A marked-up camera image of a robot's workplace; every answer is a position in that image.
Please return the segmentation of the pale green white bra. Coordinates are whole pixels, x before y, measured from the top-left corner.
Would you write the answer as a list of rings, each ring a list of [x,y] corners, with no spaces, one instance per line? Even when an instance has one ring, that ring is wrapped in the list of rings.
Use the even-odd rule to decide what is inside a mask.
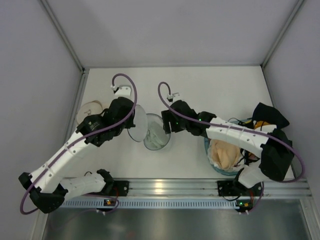
[[[146,143],[152,150],[160,150],[169,142],[169,136],[165,133],[162,126],[156,121],[152,121],[148,127]]]

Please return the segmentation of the white mesh laundry bag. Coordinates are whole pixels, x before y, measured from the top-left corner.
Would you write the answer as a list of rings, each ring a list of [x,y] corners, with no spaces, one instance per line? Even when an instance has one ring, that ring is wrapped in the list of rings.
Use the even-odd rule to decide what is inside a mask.
[[[146,113],[141,105],[136,105],[133,118],[134,127],[127,130],[130,138],[143,143],[144,147],[150,151],[164,149],[170,139],[171,134],[165,133],[163,129],[163,119],[155,113]]]

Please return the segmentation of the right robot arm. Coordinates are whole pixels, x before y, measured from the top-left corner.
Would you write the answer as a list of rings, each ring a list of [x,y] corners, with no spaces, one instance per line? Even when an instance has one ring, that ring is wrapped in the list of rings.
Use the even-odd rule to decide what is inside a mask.
[[[207,157],[216,170],[236,174],[236,181],[247,189],[265,180],[285,180],[294,153],[292,141],[281,129],[255,131],[213,113],[196,113],[182,100],[170,107],[161,113],[165,133],[187,131],[209,139]]]

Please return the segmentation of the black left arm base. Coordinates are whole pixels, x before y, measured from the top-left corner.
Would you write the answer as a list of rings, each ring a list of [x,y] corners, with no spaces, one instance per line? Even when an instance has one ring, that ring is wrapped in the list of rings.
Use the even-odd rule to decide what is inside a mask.
[[[129,192],[130,182],[128,180],[116,180],[109,193],[99,192],[98,196],[103,198],[103,207],[97,208],[97,212],[104,215],[114,212],[120,206],[119,197],[126,197]]]

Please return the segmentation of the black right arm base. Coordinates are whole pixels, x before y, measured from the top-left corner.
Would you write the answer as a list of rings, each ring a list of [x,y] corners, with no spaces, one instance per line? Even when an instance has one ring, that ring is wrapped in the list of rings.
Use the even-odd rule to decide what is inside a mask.
[[[241,187],[233,180],[219,180],[217,182],[218,196],[235,204],[235,210],[240,215],[249,215],[260,203],[265,190],[263,182],[251,188]]]

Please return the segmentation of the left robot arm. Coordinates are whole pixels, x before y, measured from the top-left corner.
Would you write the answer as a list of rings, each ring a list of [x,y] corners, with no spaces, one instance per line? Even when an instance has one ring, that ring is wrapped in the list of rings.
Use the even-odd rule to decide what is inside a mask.
[[[124,129],[135,127],[136,104],[135,100],[118,97],[101,113],[86,116],[54,156],[37,170],[19,176],[26,190],[23,199],[30,198],[37,210],[49,214],[75,197],[92,193],[108,196],[114,188],[109,171],[99,169],[74,178],[67,178],[66,174],[88,153],[119,136]]]

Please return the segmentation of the beige mesh laundry bag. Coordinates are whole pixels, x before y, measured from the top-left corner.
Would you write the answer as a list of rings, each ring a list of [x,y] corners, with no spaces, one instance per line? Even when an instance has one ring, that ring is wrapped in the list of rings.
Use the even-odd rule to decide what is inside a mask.
[[[100,101],[94,100],[82,105],[76,114],[76,124],[79,125],[83,120],[91,115],[100,114],[103,111],[103,105]]]

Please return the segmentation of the beige bra in basin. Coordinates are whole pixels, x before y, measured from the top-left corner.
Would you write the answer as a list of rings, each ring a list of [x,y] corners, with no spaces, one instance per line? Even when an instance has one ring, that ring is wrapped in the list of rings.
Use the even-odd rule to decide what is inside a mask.
[[[207,150],[209,162],[223,171],[231,171],[240,159],[240,148],[222,140],[211,139]]]

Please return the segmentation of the black bra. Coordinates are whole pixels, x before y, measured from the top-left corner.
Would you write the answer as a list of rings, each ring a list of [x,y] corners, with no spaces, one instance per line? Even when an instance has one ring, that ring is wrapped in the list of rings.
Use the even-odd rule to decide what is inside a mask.
[[[258,121],[268,122],[270,125],[276,125],[278,129],[283,129],[290,125],[290,122],[274,107],[259,103],[253,111],[251,123],[249,124],[251,129],[254,129],[254,125]]]

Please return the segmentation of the light blue plastic basin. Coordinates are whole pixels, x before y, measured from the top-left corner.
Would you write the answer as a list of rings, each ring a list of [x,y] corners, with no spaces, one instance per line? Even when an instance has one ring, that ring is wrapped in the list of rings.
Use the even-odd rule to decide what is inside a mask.
[[[210,163],[223,172],[236,174],[245,165],[253,166],[262,160],[262,145],[268,137],[260,135],[272,133],[278,126],[270,123],[258,122],[253,133],[244,126],[228,122],[220,117],[213,118],[207,130],[210,139],[207,155]]]

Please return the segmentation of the yellow orange garment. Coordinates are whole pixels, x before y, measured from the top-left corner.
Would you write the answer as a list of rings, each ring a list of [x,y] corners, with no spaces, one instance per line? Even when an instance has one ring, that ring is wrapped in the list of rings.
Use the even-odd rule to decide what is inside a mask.
[[[263,126],[268,126],[268,125],[270,124],[266,121],[257,121],[254,125],[254,129],[262,129]]]

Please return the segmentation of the aluminium frame rail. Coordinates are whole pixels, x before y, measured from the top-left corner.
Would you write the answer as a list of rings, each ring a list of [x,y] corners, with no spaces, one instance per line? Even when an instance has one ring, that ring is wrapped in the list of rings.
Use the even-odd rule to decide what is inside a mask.
[[[44,10],[46,16],[48,17],[49,21],[53,25],[55,31],[57,32],[60,40],[62,41],[63,45],[65,46],[67,52],[71,56],[74,64],[76,65],[77,69],[83,74],[85,71],[85,68],[83,64],[81,63],[78,55],[76,54],[69,38],[67,37],[62,25],[60,24],[60,21],[58,20],[55,12],[53,11],[50,3],[47,0],[38,0],[38,3]]]

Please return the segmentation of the black strappy garment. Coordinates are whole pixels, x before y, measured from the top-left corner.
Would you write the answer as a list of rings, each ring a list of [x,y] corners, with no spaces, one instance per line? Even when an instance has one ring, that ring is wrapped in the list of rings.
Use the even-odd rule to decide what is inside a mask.
[[[260,160],[260,158],[255,156],[253,153],[241,148],[240,149],[240,158],[237,162],[237,165],[241,165],[241,164],[249,165],[250,163],[255,163],[259,160]]]

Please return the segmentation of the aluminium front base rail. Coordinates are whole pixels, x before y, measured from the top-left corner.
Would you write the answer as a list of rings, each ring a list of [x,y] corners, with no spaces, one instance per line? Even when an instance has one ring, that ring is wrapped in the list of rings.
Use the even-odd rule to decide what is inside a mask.
[[[129,181],[127,198],[219,198],[218,181],[230,178],[117,178]],[[307,180],[293,183],[264,182],[264,198],[304,199],[312,197]]]

